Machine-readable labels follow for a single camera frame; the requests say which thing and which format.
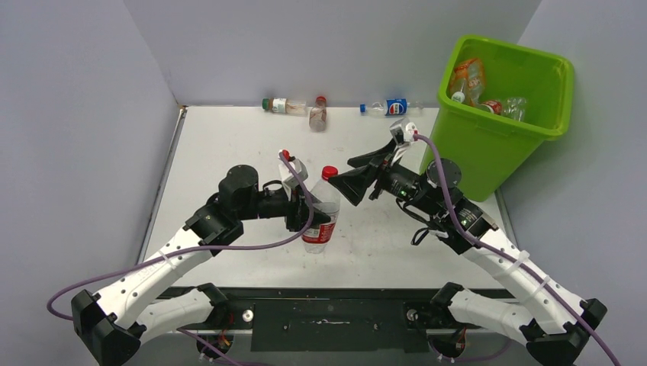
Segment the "red label clear bottle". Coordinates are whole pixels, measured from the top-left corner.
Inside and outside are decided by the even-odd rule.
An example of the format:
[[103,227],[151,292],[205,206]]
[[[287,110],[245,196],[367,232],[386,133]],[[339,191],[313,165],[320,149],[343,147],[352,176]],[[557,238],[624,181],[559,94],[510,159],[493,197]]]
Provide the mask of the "red label clear bottle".
[[475,107],[479,110],[486,111],[491,114],[501,115],[501,112],[503,110],[503,103],[498,99],[490,99],[477,103]]

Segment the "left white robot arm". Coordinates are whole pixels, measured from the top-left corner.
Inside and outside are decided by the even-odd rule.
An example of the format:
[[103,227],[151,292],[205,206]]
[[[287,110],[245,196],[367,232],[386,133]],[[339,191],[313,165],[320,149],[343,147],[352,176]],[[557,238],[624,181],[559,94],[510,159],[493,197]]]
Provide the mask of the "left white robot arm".
[[310,213],[298,179],[307,172],[299,160],[291,163],[294,176],[280,165],[281,187],[259,185],[258,172],[249,165],[231,168],[206,205],[152,255],[149,266],[121,275],[95,293],[80,291],[71,301],[77,336],[100,365],[123,365],[141,345],[172,330],[191,324],[215,329],[230,315],[229,300],[211,283],[191,288],[168,300],[157,298],[193,268],[220,253],[243,235],[243,221],[282,217],[288,231],[298,232],[307,223],[329,223],[333,216],[313,199]]

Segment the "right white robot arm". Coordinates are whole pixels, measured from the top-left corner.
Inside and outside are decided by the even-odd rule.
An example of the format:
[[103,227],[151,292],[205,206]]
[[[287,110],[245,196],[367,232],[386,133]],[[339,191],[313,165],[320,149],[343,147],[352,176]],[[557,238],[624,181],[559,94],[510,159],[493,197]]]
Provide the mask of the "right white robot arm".
[[433,234],[455,254],[487,272],[514,298],[506,303],[476,294],[460,284],[444,285],[431,300],[441,326],[470,324],[523,345],[543,365],[573,365],[607,313],[597,299],[573,294],[535,265],[497,224],[458,189],[459,167],[434,156],[417,174],[399,163],[398,145],[348,161],[350,170],[330,183],[351,204],[392,194],[399,208],[424,228],[418,244]]

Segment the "orange bottle white cap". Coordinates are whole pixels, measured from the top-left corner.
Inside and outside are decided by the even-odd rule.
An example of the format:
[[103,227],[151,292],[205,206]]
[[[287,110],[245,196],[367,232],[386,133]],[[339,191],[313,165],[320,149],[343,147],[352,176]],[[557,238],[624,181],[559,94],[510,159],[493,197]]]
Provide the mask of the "orange bottle white cap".
[[487,85],[481,59],[472,58],[459,63],[449,80],[448,97],[462,104],[475,106]]

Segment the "red blue label bottle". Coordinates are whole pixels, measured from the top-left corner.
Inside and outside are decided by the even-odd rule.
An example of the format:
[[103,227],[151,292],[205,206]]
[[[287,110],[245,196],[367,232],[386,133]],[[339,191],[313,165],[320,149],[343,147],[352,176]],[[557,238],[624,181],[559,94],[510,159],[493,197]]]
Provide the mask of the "red blue label bottle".
[[319,223],[318,219],[313,220],[313,224],[301,236],[307,253],[322,253],[333,236],[340,213],[341,194],[329,183],[329,179],[338,174],[339,171],[336,167],[324,166],[321,179],[311,190],[314,208],[326,214],[330,219],[326,223]]

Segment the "blue label water bottle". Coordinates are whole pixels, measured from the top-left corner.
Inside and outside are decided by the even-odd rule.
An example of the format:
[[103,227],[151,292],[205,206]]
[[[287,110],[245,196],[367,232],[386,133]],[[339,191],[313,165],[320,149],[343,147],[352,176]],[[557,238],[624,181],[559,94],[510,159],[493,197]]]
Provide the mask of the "blue label water bottle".
[[526,116],[527,99],[509,97],[502,101],[501,116],[523,122]]

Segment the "red cap small bottle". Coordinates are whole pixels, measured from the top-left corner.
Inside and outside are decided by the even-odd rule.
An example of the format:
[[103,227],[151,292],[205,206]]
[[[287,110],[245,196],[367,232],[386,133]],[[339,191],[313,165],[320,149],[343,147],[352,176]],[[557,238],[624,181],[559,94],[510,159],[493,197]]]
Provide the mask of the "red cap small bottle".
[[313,132],[324,132],[327,128],[327,100],[318,96],[309,114],[309,127]]

